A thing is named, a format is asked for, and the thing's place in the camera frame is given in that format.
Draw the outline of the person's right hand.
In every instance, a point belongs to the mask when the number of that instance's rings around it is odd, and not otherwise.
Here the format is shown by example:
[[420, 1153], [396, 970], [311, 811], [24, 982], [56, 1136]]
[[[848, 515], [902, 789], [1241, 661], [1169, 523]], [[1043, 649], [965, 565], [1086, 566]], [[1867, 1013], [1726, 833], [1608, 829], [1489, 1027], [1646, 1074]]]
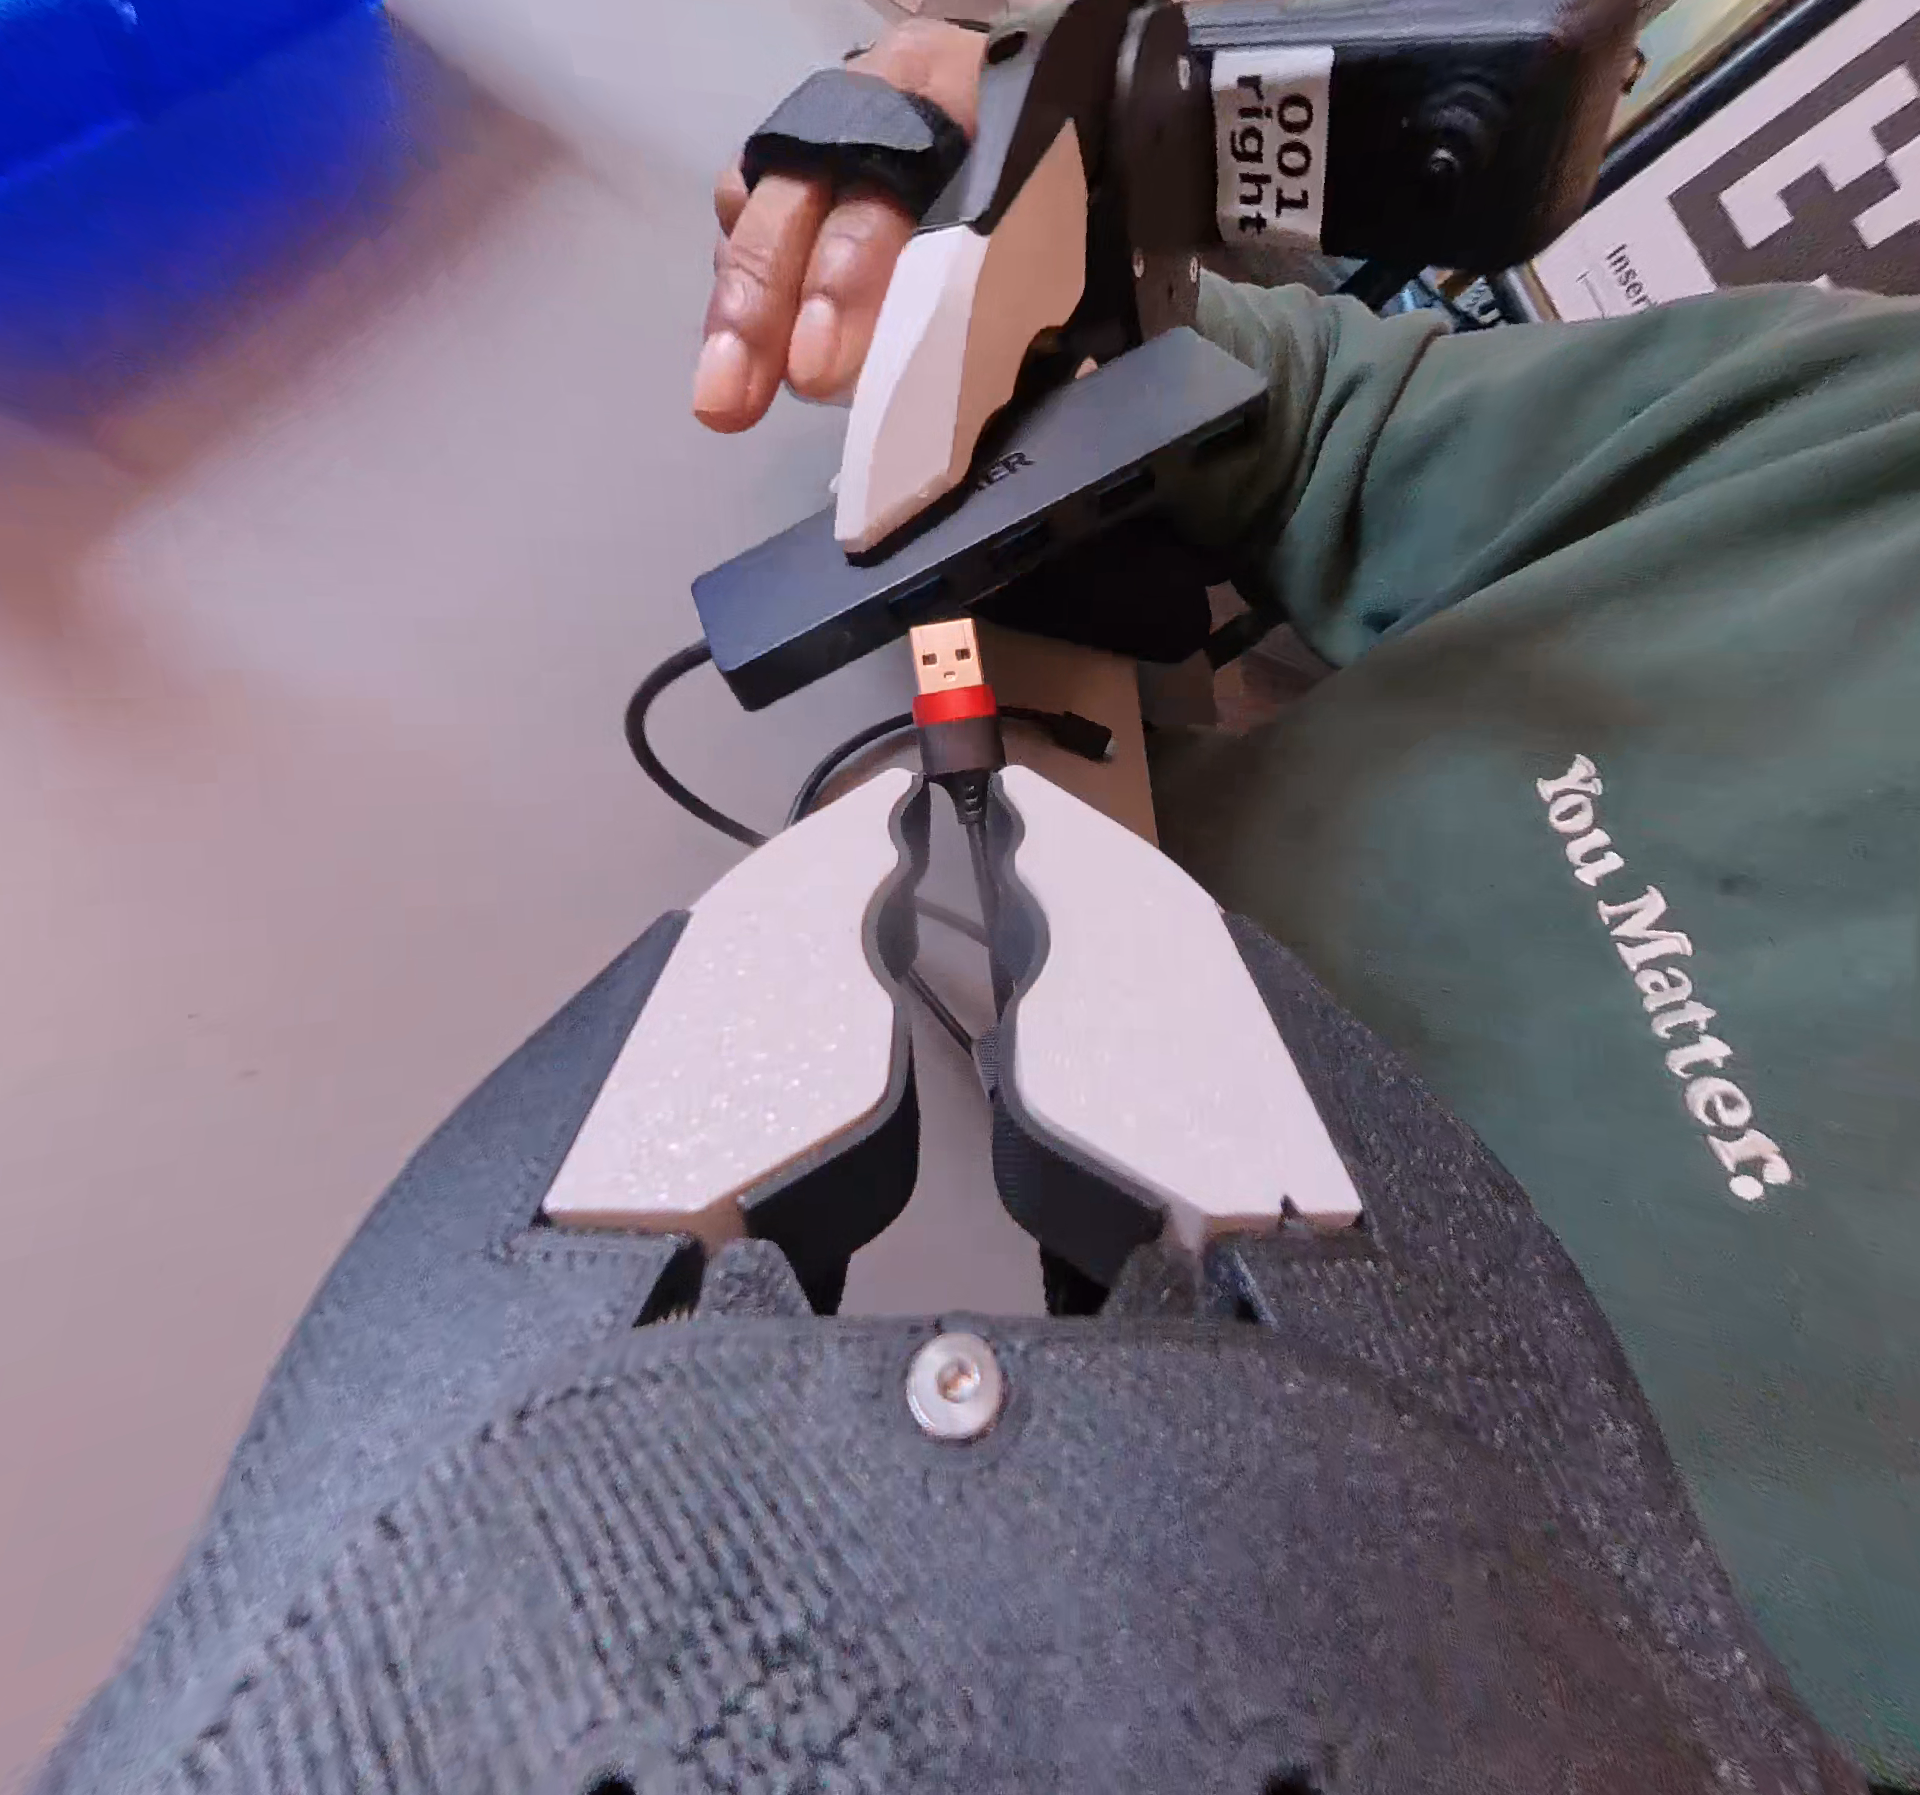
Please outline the person's right hand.
[[915, 234], [892, 193], [827, 188], [822, 176], [767, 174], [755, 188], [731, 164], [715, 184], [718, 244], [692, 411], [743, 435], [789, 387], [809, 401], [846, 399]]

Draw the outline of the blue plastic bin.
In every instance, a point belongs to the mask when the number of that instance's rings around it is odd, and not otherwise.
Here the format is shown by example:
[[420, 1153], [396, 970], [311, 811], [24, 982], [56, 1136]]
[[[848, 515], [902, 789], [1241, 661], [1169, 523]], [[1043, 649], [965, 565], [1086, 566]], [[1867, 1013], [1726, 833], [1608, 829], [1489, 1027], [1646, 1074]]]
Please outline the blue plastic bin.
[[386, 0], [3, 0], [3, 401], [116, 394], [366, 198]]

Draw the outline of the black-white tag sign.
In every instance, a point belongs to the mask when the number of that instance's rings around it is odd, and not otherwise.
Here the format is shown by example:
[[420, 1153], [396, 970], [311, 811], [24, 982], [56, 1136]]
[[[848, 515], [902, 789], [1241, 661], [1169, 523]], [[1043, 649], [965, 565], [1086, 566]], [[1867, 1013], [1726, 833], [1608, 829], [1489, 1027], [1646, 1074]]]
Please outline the black-white tag sign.
[[1603, 198], [1534, 277], [1563, 320], [1752, 282], [1918, 294], [1918, 0], [1861, 0]]

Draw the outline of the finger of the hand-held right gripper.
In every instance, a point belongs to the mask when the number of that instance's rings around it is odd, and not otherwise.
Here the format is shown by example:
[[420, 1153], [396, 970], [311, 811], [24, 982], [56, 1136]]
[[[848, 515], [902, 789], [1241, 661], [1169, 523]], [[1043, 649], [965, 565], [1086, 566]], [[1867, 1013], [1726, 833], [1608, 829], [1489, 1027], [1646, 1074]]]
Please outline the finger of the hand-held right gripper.
[[868, 560], [976, 468], [1028, 347], [1090, 282], [1090, 169], [1065, 122], [989, 226], [909, 239], [868, 347], [835, 477], [834, 536]]

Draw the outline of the person's right forearm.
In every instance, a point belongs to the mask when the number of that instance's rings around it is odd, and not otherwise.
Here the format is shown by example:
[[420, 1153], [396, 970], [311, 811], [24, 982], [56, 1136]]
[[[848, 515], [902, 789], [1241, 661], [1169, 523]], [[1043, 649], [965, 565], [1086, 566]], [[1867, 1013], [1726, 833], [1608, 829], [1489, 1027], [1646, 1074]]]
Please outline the person's right forearm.
[[1206, 272], [1199, 332], [1262, 376], [1265, 419], [1177, 520], [1329, 668], [1613, 527], [1730, 560], [1918, 515], [1913, 294], [1763, 282], [1450, 332]]

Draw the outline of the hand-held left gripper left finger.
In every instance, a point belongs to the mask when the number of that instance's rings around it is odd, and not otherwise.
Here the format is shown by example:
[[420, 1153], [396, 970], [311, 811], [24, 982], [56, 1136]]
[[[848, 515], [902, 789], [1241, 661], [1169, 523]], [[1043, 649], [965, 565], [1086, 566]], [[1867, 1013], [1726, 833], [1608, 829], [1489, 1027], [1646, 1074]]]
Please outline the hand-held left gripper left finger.
[[692, 908], [549, 1183], [554, 1228], [739, 1238], [902, 1099], [902, 965], [880, 915], [911, 894], [915, 800], [918, 774], [885, 770]]

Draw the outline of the black usb cable red plug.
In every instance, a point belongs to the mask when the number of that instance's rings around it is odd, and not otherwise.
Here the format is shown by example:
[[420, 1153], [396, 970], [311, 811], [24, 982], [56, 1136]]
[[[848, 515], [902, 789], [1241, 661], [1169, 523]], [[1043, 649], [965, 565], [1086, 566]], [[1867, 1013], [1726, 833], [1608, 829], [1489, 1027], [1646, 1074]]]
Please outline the black usb cable red plug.
[[989, 1099], [1014, 1066], [1010, 1017], [1044, 962], [1044, 915], [1023, 882], [1023, 817], [1002, 800], [1005, 770], [1002, 706], [986, 679], [980, 623], [939, 620], [909, 632], [915, 661], [911, 727], [922, 778], [939, 786], [970, 842], [976, 892], [986, 924], [995, 1027], [976, 1048]]

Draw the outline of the black usb hub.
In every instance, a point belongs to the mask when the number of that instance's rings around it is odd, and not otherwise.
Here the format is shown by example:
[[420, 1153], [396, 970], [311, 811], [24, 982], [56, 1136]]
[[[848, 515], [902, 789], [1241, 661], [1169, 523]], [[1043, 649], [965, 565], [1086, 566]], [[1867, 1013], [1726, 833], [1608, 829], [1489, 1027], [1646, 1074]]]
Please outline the black usb hub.
[[767, 711], [918, 623], [945, 623], [1093, 536], [1210, 483], [1265, 420], [1265, 377], [1177, 328], [1035, 401], [986, 465], [877, 554], [822, 510], [692, 587], [710, 661]]

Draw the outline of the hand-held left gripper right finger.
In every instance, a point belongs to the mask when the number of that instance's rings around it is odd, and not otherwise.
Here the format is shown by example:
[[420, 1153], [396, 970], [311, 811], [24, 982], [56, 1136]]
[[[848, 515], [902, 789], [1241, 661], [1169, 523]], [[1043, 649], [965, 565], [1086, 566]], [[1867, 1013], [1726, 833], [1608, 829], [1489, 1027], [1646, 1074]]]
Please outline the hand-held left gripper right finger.
[[1348, 1230], [1361, 1190], [1227, 912], [1039, 770], [998, 774], [998, 1098], [1043, 1247]]

